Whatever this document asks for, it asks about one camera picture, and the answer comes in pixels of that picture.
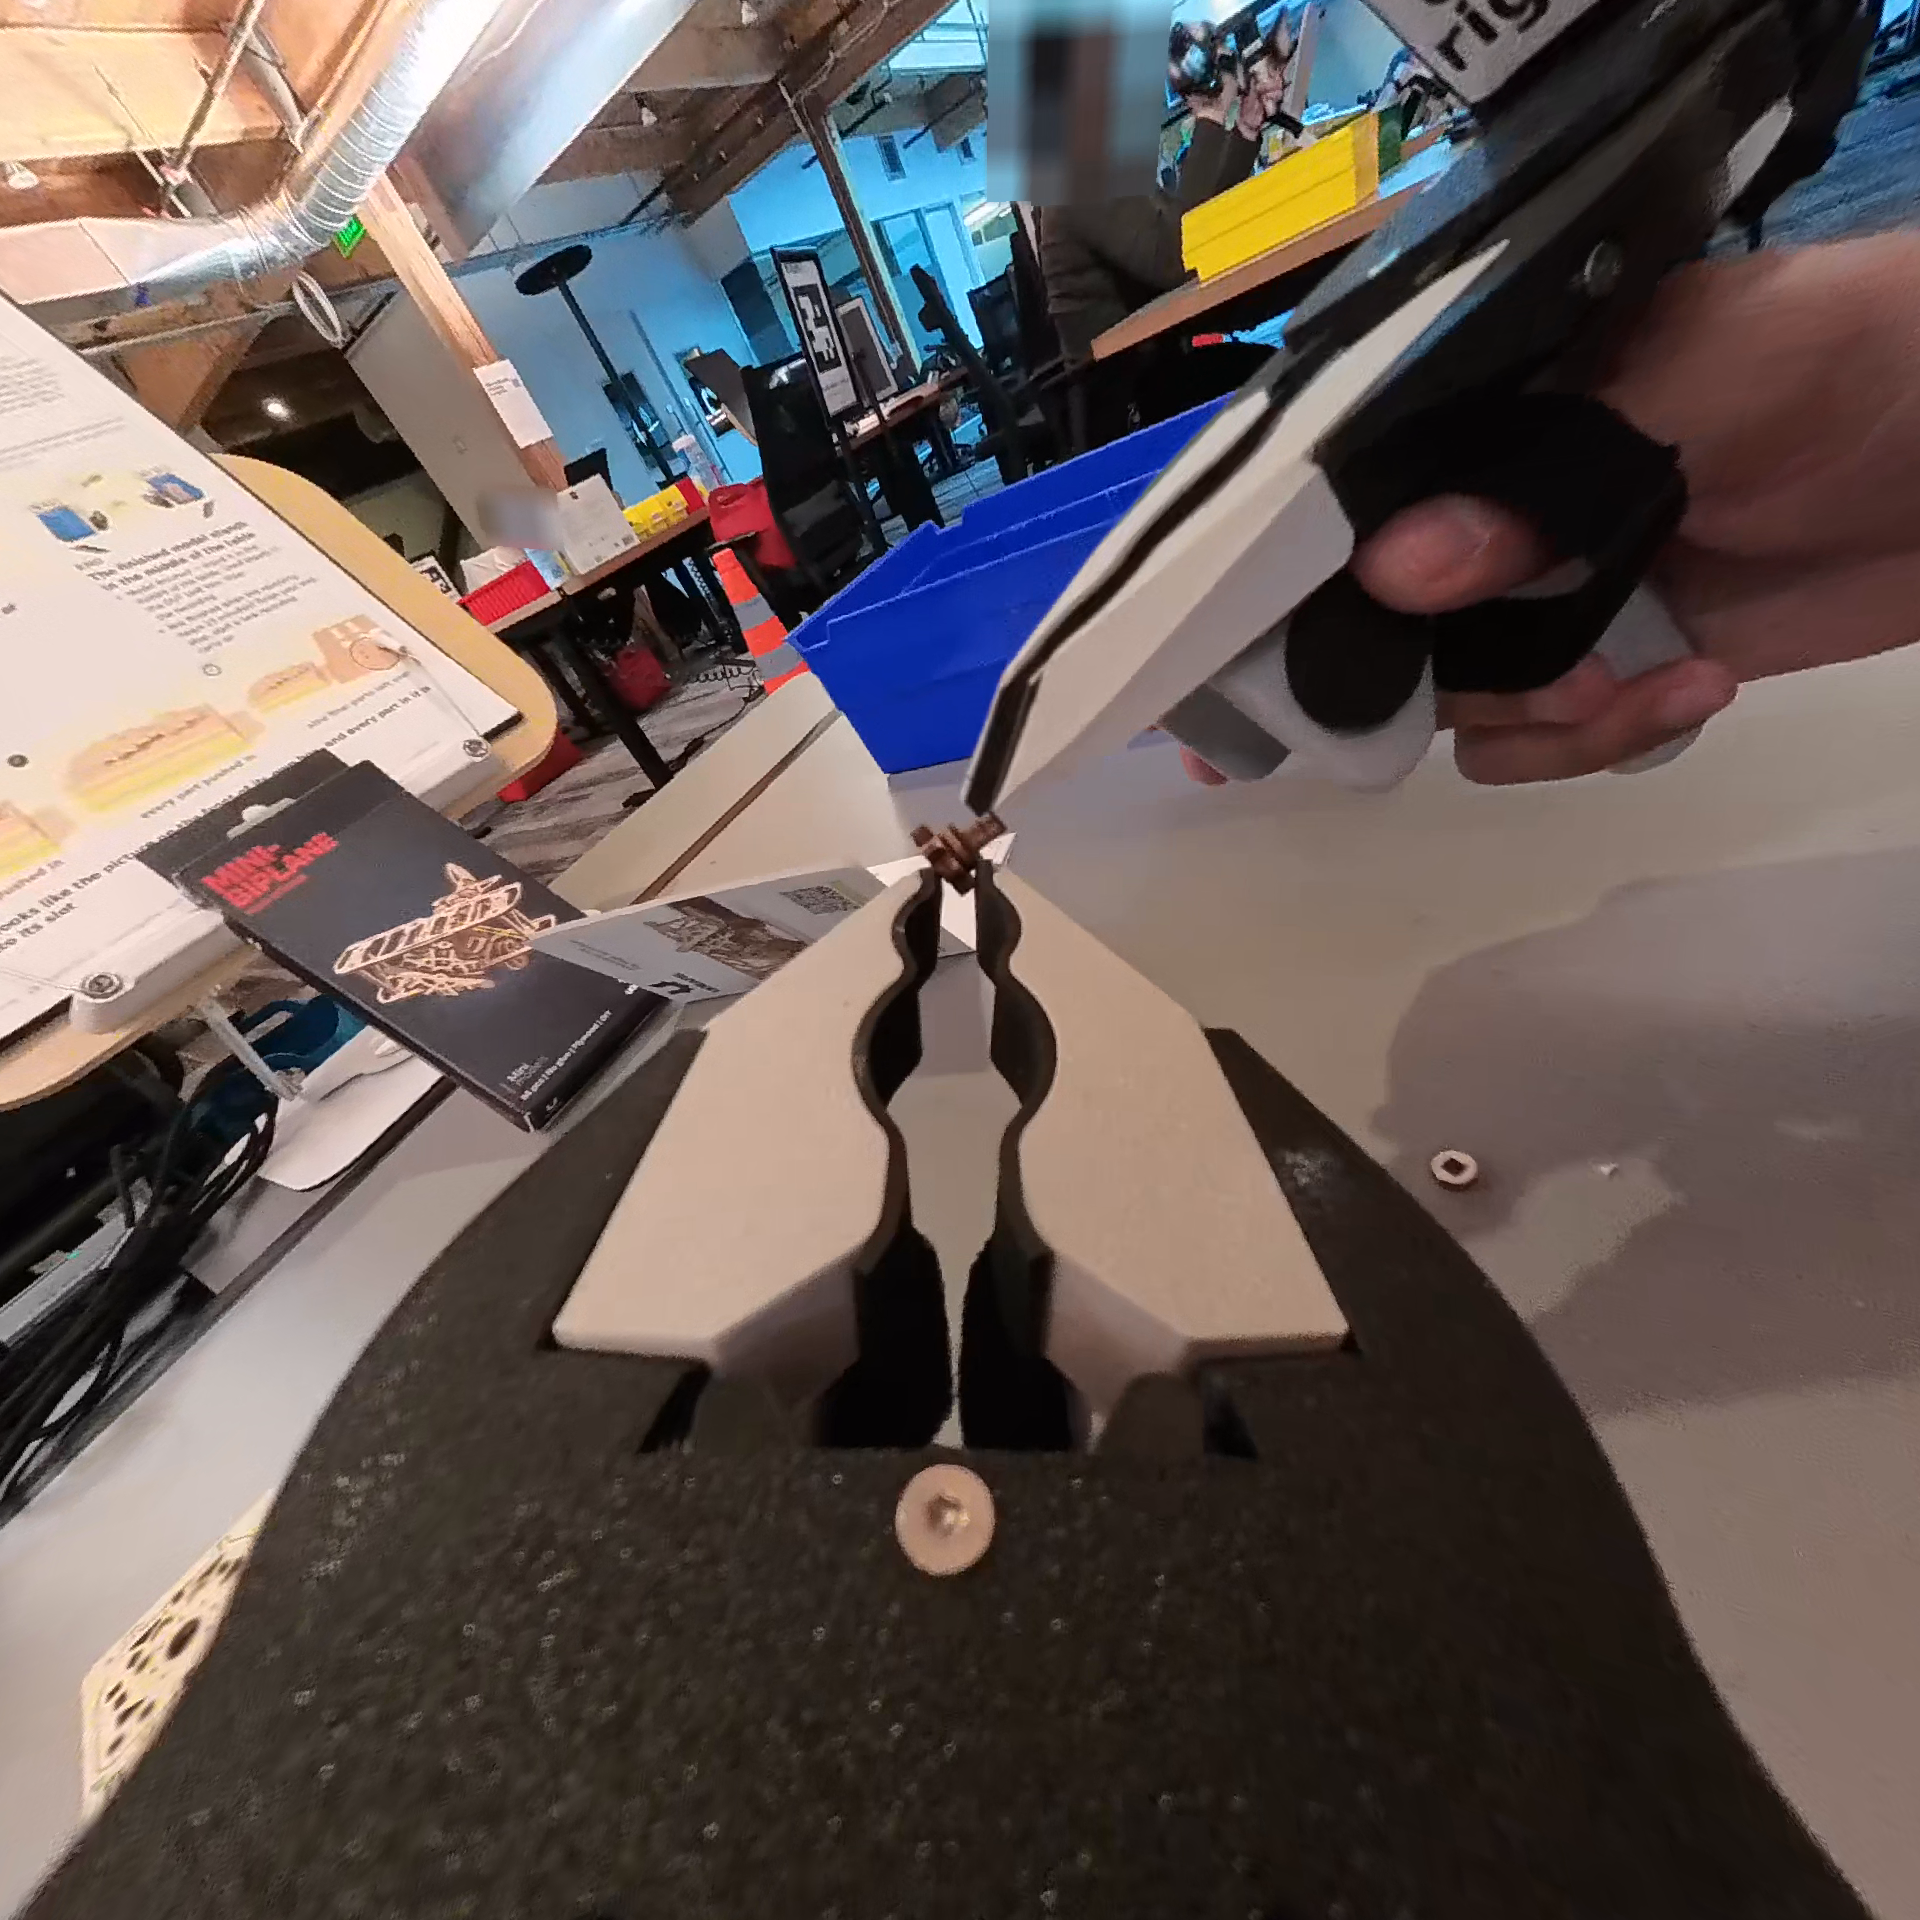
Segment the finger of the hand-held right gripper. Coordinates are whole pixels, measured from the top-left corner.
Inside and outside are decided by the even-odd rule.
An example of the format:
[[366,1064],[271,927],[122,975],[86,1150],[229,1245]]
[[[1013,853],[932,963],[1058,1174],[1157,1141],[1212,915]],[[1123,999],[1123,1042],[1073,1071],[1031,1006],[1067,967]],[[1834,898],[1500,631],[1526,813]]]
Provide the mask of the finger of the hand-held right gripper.
[[1002,670],[963,785],[971,815],[1124,743],[1327,584],[1356,544],[1300,448],[1189,448],[1098,542]]
[[[1313,368],[1268,363],[1262,377],[1228,399],[1220,411],[1169,465],[1175,465],[1189,448],[1202,450],[1207,461],[1218,448],[1300,448],[1333,480],[1333,453],[1327,450],[1333,434],[1342,425],[1356,423],[1367,401],[1387,397],[1394,377],[1414,359],[1422,339],[1498,266],[1501,253],[1505,245],[1494,245],[1454,269],[1434,289],[1403,303],[1390,318],[1367,327],[1356,344],[1335,350]],[[1273,631],[1289,613],[1271,622],[1237,656]]]

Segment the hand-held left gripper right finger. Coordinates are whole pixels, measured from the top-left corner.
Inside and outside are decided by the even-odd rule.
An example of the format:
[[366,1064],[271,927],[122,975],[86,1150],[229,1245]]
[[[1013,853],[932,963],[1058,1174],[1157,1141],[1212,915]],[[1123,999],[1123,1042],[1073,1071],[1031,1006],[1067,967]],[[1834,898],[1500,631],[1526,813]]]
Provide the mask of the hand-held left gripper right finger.
[[1335,1353],[1349,1319],[1210,1033],[1029,880],[974,901],[1015,1096],[995,1218],[1015,1353],[1076,1422],[1151,1377]]

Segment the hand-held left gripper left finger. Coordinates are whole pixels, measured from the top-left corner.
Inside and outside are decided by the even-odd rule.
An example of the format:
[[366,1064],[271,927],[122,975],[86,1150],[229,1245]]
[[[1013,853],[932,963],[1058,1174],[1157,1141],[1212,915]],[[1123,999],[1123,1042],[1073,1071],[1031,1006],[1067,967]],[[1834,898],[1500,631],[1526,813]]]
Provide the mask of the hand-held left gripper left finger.
[[913,871],[715,1016],[551,1334],[742,1383],[823,1445],[943,1426],[943,1278],[894,1096],[943,886]]

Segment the grey desk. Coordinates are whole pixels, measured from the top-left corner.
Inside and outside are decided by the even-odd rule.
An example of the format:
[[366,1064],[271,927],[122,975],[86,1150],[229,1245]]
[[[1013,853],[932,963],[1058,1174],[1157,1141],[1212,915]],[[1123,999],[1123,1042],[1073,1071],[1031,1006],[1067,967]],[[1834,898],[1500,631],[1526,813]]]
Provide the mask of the grey desk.
[[[1381,799],[1207,793],[1149,743],[1017,819],[1015,874],[1500,1286],[1746,1738],[1916,1917],[1916,658],[1746,689],[1647,776],[1487,792],[1437,755]],[[577,1129],[447,1098],[4,1525],[4,1917],[84,1831],[89,1667]]]

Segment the person's right hand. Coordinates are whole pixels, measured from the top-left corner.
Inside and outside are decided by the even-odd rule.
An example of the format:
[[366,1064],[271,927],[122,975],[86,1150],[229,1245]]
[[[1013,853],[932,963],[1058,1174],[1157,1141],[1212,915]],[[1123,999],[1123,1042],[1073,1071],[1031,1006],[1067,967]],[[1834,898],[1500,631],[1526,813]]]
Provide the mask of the person's right hand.
[[1689,655],[1634,679],[1587,658],[1548,689],[1442,699],[1475,785],[1614,774],[1746,683],[1916,646],[1916,230],[1674,272],[1598,399],[1687,475],[1652,584]]

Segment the yellow plastic bin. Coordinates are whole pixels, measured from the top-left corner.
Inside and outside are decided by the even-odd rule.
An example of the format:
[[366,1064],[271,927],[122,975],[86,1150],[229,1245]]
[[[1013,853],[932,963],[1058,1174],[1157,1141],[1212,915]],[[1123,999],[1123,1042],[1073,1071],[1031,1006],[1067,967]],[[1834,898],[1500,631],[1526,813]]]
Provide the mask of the yellow plastic bin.
[[1381,182],[1381,114],[1321,123],[1317,138],[1185,216],[1185,266],[1212,281],[1369,205]]

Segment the blue plastic bin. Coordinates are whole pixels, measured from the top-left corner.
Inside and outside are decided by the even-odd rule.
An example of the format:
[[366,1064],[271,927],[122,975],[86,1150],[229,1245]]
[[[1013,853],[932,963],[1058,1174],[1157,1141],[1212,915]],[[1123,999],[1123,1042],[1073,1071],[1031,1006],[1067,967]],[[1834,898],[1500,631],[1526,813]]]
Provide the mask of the blue plastic bin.
[[921,526],[791,640],[889,778],[966,761],[1004,669],[1098,542],[1220,411],[1207,401]]

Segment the white instruction booklet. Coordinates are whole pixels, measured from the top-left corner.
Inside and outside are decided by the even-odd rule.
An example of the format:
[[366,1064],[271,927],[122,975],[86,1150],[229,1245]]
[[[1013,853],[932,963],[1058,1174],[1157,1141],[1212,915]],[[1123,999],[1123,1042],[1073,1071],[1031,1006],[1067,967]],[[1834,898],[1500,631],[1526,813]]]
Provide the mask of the white instruction booklet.
[[926,859],[913,855],[660,896],[546,929],[532,937],[532,953],[660,999],[731,999],[791,966],[894,882],[924,871]]

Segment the black model kit box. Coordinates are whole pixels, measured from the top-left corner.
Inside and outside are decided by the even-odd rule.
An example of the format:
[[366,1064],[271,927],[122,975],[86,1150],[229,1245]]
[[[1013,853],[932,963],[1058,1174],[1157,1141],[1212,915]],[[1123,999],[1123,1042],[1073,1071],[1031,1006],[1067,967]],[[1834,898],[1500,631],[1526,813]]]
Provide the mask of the black model kit box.
[[140,859],[531,1134],[673,1019],[541,949],[582,915],[367,761],[299,757]]

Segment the black office chair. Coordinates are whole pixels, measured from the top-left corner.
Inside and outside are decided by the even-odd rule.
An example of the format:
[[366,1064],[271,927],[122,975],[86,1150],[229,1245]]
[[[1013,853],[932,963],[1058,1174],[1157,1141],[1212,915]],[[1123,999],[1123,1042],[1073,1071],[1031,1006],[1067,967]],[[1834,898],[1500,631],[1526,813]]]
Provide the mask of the black office chair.
[[868,495],[834,438],[804,362],[742,368],[761,482],[806,609],[846,590],[882,553]]

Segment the orange traffic cone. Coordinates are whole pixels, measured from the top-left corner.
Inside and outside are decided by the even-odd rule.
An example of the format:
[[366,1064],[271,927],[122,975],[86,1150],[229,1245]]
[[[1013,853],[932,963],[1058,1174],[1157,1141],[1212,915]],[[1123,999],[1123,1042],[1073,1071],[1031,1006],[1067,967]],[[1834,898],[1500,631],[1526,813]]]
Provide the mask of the orange traffic cone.
[[761,689],[774,693],[782,683],[804,678],[809,670],[756,574],[726,544],[718,544],[708,561],[726,593]]

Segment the printed tag sign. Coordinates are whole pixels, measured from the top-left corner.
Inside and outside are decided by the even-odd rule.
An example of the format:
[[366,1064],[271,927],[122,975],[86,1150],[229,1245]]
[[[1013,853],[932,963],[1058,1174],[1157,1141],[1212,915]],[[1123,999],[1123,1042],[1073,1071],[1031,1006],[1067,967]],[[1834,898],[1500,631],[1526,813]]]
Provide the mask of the printed tag sign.
[[802,357],[831,423],[867,411],[847,336],[836,318],[831,287],[819,253],[778,247],[773,266],[798,331]]

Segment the white board clip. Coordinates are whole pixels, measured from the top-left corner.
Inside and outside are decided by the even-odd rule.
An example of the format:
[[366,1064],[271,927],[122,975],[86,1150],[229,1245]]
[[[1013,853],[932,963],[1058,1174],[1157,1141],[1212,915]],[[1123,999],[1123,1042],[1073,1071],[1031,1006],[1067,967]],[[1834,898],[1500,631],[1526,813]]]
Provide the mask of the white board clip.
[[150,1033],[229,990],[249,969],[239,949],[194,967],[187,961],[182,953],[137,976],[86,976],[67,1003],[67,1024],[89,1038]]

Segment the black pole stand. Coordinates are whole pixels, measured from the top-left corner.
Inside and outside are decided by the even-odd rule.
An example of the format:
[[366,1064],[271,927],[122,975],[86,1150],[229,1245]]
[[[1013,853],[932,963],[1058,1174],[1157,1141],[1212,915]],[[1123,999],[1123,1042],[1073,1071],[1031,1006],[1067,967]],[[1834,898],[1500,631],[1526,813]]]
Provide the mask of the black pole stand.
[[635,447],[641,447],[641,429],[635,425],[623,377],[618,371],[611,353],[603,349],[598,335],[589,325],[586,309],[573,293],[573,281],[582,277],[589,270],[589,266],[593,247],[588,243],[567,243],[521,269],[514,275],[514,289],[521,297],[557,296],[562,301],[567,313],[572,317],[577,329],[582,335],[597,367],[606,377],[603,390],[614,410],[614,417],[622,422],[623,431],[629,433],[629,440]]

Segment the plywood parts sheet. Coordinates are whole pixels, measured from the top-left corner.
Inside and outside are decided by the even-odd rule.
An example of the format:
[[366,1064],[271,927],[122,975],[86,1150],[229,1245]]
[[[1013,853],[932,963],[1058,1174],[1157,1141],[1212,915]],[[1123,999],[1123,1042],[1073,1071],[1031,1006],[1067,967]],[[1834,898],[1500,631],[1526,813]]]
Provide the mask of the plywood parts sheet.
[[81,1810],[93,1819],[145,1759],[214,1642],[265,1520],[261,1503],[147,1609],[81,1690]]

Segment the white printed instruction poster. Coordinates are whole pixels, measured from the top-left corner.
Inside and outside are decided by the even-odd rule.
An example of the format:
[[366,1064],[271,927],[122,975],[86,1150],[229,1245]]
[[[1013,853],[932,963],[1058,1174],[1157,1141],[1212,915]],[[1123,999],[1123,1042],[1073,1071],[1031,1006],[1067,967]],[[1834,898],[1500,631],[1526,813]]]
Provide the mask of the white printed instruction poster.
[[142,850],[310,752],[427,793],[521,712],[4,303],[3,1024],[174,958]]

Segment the silver ventilation duct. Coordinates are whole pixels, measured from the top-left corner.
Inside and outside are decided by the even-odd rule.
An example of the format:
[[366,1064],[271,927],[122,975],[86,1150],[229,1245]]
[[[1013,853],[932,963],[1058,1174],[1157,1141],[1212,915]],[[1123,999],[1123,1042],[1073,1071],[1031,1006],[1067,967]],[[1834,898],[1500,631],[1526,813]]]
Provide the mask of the silver ventilation duct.
[[347,227],[431,103],[484,37],[499,2],[412,5],[382,65],[353,72],[276,190],[243,209],[147,223],[114,245],[132,306],[174,305],[227,281],[298,272]]

